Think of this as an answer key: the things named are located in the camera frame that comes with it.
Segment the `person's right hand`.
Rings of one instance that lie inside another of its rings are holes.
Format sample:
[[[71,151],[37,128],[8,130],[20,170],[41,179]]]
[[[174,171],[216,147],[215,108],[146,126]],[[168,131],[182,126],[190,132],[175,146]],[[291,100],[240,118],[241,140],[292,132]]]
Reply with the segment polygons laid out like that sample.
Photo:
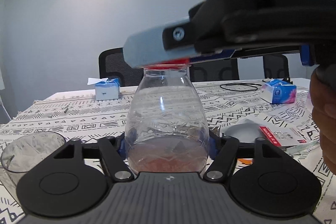
[[[311,75],[312,118],[318,126],[325,164],[335,173],[335,65],[317,67]]]

